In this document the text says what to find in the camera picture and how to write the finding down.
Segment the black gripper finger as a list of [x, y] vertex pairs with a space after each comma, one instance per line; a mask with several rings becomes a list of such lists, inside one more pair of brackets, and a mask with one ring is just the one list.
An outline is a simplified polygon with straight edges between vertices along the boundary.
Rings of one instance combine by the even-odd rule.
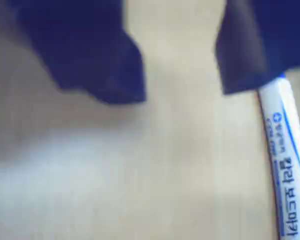
[[225, 95], [300, 68], [300, 0], [227, 0], [215, 57]]
[[107, 104], [147, 98], [143, 58], [121, 0], [9, 0], [9, 10], [57, 85]]

